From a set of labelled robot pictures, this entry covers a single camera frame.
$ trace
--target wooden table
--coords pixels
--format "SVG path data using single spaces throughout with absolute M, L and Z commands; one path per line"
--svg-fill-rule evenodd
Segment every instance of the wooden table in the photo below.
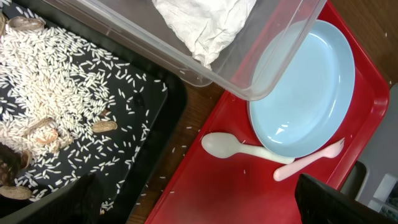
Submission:
M 398 1 L 331 0 L 388 84 L 398 82 Z M 144 223 L 224 89 L 186 84 L 188 105 L 159 166 L 128 223 Z

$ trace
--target black tray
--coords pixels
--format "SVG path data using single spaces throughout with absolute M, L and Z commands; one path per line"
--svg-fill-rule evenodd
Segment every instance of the black tray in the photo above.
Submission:
M 161 107 L 159 114 L 157 114 L 156 121 L 154 122 L 147 139 L 144 141 L 135 164 L 131 167 L 125 183 L 123 183 L 120 194 L 114 200 L 114 208 L 102 215 L 100 221 L 101 223 L 124 223 L 131 213 L 133 206 L 140 196 L 142 189 L 154 170 L 162 151 L 167 145 L 169 138 L 182 115 L 187 102 L 185 87 L 178 76 L 154 64 L 139 54 L 123 47 L 115 41 L 107 38 L 105 35 L 83 25 L 43 1 L 20 0 L 14 2 L 18 5 L 29 8 L 44 19 L 53 22 L 56 26 L 66 28 L 68 31 L 91 41 L 98 47 L 112 52 L 114 56 L 119 57 L 123 61 L 131 62 L 134 67 L 145 72 L 150 79 L 161 79 L 167 85 L 168 89 L 165 100 L 158 102 L 158 105 L 160 104 L 161 106 L 163 103 L 163 106 Z M 117 93 L 118 86 L 109 87 L 112 95 L 115 95 L 115 92 Z

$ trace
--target spoon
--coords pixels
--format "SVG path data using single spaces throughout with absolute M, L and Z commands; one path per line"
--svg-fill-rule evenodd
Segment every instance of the spoon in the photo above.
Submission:
M 343 146 L 344 146 L 344 138 L 316 153 L 313 153 L 309 156 L 299 159 L 289 165 L 284 165 L 275 170 L 274 180 L 276 181 L 284 180 L 322 157 L 330 159 L 334 158 L 341 152 Z
M 225 159 L 235 153 L 242 152 L 253 156 L 268 159 L 282 164 L 290 164 L 294 158 L 278 156 L 261 146 L 250 146 L 240 143 L 235 136 L 228 133 L 210 133 L 201 140 L 203 148 L 212 156 Z

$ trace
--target utensil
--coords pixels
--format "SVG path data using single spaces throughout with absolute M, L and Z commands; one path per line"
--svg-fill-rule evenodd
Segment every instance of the utensil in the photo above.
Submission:
M 254 74 L 262 73 L 261 57 Z M 343 121 L 354 91 L 354 57 L 334 25 L 316 21 L 273 91 L 250 101 L 249 115 L 260 142 L 285 157 L 321 148 Z
M 341 152 L 343 147 L 344 147 L 344 138 L 318 152 L 315 152 L 309 156 L 299 159 L 291 164 L 284 165 L 275 170 L 274 180 L 276 181 L 284 180 L 322 157 L 327 157 L 330 159 L 334 158 Z
M 282 164 L 290 164 L 294 161 L 294 158 L 278 156 L 264 147 L 242 144 L 234 135 L 228 133 L 207 134 L 201 140 L 201 145 L 209 154 L 221 159 L 241 152 Z

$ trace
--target white tissue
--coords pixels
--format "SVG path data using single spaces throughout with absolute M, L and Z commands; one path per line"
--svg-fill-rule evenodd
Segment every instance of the white tissue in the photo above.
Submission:
M 242 29 L 256 0 L 152 0 L 166 24 L 211 69 Z

